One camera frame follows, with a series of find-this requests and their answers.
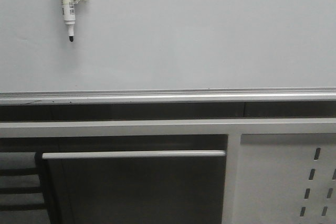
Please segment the white perforated metal panel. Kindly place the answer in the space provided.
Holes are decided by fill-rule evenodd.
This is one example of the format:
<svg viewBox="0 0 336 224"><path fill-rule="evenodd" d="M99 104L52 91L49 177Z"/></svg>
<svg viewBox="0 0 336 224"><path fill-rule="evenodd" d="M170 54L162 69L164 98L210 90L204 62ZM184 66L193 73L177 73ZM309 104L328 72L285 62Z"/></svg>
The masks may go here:
<svg viewBox="0 0 336 224"><path fill-rule="evenodd" d="M335 135L243 135L233 222L335 223Z"/></svg>

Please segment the white metal rack frame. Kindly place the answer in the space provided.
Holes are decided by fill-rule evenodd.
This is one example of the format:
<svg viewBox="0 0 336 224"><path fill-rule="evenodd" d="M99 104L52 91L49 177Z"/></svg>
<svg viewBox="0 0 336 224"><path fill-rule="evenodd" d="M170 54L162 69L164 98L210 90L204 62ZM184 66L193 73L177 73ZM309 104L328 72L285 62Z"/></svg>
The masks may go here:
<svg viewBox="0 0 336 224"><path fill-rule="evenodd" d="M223 223L234 223L241 137L245 134L334 134L335 119L224 119L2 123L1 137L210 135L228 138Z"/></svg>

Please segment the black slatted chair back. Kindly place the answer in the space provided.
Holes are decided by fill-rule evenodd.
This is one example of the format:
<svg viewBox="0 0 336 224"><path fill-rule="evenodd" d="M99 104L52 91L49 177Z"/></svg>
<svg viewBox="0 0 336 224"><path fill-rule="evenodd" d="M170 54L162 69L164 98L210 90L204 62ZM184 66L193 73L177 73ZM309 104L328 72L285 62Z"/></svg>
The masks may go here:
<svg viewBox="0 0 336 224"><path fill-rule="evenodd" d="M50 223L34 152L1 153L1 223Z"/></svg>

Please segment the grey panel with white edge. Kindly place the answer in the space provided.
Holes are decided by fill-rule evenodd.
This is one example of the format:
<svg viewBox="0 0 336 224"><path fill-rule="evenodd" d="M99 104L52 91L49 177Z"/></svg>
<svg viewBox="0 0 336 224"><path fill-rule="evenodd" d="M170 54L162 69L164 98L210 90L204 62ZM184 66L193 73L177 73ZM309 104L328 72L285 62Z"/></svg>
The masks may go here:
<svg viewBox="0 0 336 224"><path fill-rule="evenodd" d="M63 223L221 223L223 150L44 153Z"/></svg>

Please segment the white whiteboard marker pen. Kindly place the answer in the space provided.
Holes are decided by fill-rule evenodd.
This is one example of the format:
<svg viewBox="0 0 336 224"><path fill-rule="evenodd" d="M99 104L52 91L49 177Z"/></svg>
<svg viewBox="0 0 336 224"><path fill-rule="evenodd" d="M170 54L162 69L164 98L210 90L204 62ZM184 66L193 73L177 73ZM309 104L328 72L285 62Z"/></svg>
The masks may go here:
<svg viewBox="0 0 336 224"><path fill-rule="evenodd" d="M61 3L64 22L68 29L68 37L70 42L73 42L75 36L74 27L76 23L75 0L61 0Z"/></svg>

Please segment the large white whiteboard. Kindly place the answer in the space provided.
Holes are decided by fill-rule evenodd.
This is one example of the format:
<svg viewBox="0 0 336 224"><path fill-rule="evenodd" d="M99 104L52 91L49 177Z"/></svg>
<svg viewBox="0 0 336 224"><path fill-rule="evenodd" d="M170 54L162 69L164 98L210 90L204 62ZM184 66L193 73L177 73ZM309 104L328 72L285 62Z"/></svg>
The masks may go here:
<svg viewBox="0 0 336 224"><path fill-rule="evenodd" d="M1 104L335 100L335 0L1 0Z"/></svg>

